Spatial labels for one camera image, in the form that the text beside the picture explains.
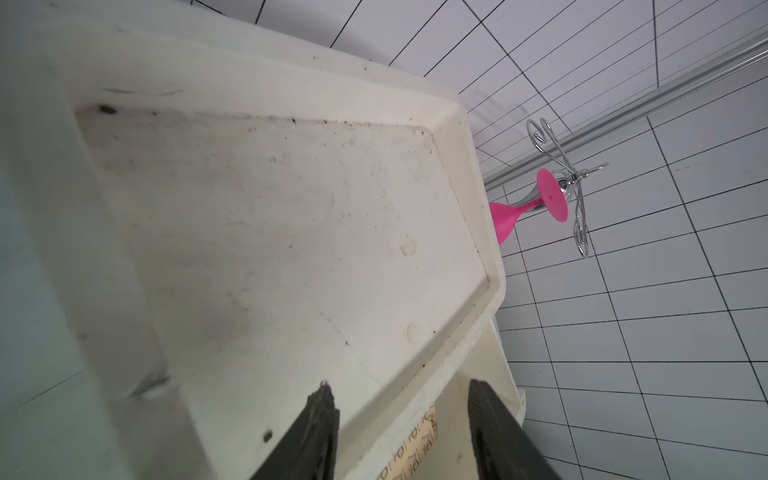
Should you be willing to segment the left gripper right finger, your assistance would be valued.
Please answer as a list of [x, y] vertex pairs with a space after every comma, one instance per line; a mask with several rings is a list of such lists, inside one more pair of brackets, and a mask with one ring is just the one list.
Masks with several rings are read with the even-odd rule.
[[468, 419], [479, 479], [542, 479], [542, 458], [488, 382], [472, 379]]

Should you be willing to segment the patterned sticky notes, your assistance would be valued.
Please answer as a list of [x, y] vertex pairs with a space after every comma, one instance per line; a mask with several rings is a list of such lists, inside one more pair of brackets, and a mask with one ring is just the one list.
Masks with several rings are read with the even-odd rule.
[[436, 406], [429, 407], [410, 431], [391, 460], [377, 475], [378, 480], [409, 480], [439, 438]]

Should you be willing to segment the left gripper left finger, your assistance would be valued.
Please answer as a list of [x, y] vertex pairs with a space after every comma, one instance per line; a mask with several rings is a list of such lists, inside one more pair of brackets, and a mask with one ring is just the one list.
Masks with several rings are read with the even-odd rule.
[[251, 476], [255, 480], [333, 479], [340, 411], [331, 386], [322, 382], [272, 453]]

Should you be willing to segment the white plastic drawer cabinet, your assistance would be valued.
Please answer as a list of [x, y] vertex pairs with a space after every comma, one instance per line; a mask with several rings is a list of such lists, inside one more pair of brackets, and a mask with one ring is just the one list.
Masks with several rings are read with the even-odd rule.
[[1, 25], [1, 163], [137, 479], [246, 479], [328, 386], [376, 477], [492, 323], [449, 88], [179, 6]]

